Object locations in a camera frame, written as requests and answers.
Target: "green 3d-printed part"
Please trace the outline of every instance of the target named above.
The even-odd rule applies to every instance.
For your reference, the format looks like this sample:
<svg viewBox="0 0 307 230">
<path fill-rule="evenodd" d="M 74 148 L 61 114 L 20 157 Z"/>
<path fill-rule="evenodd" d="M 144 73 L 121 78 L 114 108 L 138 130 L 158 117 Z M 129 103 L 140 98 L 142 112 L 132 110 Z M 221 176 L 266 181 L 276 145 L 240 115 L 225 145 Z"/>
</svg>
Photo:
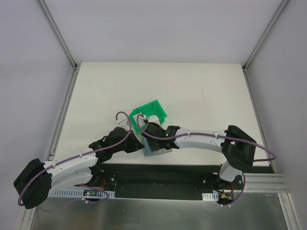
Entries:
<svg viewBox="0 0 307 230">
<path fill-rule="evenodd" d="M 148 104 L 145 104 L 143 106 L 140 106 L 134 109 L 130 113 L 129 117 L 132 121 L 132 124 L 133 124 L 133 127 L 135 128 L 136 133 L 140 133 L 140 129 L 138 128 L 133 116 L 138 113 L 142 113 L 145 116 L 156 115 L 159 118 L 159 122 L 161 125 L 164 123 L 164 119 L 167 117 L 166 113 L 164 112 L 164 109 L 162 108 L 158 100 L 149 102 Z"/>
</svg>

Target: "gray wall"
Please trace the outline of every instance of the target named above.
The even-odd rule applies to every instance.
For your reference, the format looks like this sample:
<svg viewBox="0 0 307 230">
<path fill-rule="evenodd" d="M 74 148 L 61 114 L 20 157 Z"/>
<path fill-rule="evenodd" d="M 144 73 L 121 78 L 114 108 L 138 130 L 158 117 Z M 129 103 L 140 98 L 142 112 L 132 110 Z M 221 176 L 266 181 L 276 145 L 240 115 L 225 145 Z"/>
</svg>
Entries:
<svg viewBox="0 0 307 230">
<path fill-rule="evenodd" d="M 287 175 L 307 229 L 307 1 L 292 0 L 248 69 L 277 170 Z"/>
<path fill-rule="evenodd" d="M 35 0 L 0 2 L 0 229 L 20 208 L 13 181 L 43 157 L 72 69 Z"/>
<path fill-rule="evenodd" d="M 75 60 L 243 64 L 281 0 L 46 0 Z"/>
</svg>

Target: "metal floor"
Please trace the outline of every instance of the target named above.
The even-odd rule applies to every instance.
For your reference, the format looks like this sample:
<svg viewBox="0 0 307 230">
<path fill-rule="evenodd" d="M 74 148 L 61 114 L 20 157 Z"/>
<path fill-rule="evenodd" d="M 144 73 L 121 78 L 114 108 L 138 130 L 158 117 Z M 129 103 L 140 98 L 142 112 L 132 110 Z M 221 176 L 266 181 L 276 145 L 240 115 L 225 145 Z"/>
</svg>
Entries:
<svg viewBox="0 0 307 230">
<path fill-rule="evenodd" d="M 48 198 L 54 209 L 69 198 Z M 286 230 L 277 194 L 244 193 L 230 208 L 215 202 L 110 199 L 76 201 L 51 213 L 35 212 L 32 230 Z"/>
</svg>

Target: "white table surface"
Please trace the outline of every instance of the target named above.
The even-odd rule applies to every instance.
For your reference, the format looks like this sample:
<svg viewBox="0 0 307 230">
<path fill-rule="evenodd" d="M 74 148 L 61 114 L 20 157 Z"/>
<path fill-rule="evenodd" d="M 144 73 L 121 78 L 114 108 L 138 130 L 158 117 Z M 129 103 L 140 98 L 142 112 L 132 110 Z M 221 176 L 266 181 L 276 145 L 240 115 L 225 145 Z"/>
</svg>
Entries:
<svg viewBox="0 0 307 230">
<path fill-rule="evenodd" d="M 117 126 L 118 111 L 130 114 L 155 99 L 167 113 L 164 128 L 221 130 L 236 125 L 262 144 L 239 64 L 83 62 L 55 159 L 75 155 L 107 135 Z M 266 154 L 257 149 L 255 158 Z M 106 163 L 218 165 L 224 161 L 223 154 L 210 150 L 174 149 L 151 157 L 144 157 L 142 150 L 119 152 Z"/>
</svg>

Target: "blue object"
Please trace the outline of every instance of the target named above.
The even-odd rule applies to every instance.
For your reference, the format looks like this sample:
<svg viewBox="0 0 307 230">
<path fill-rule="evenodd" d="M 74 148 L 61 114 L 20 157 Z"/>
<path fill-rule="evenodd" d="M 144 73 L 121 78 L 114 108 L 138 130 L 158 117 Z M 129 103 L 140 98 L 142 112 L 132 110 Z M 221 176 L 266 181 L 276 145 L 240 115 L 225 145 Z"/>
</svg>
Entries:
<svg viewBox="0 0 307 230">
<path fill-rule="evenodd" d="M 143 152 L 144 152 L 145 157 L 158 156 L 158 155 L 162 155 L 164 153 L 168 153 L 168 152 L 173 151 L 172 149 L 169 149 L 169 150 L 161 149 L 161 150 L 153 152 L 153 150 L 150 148 L 146 138 L 143 138 L 143 142 L 144 142 L 144 146 L 145 146 L 145 148 L 143 148 Z"/>
</svg>

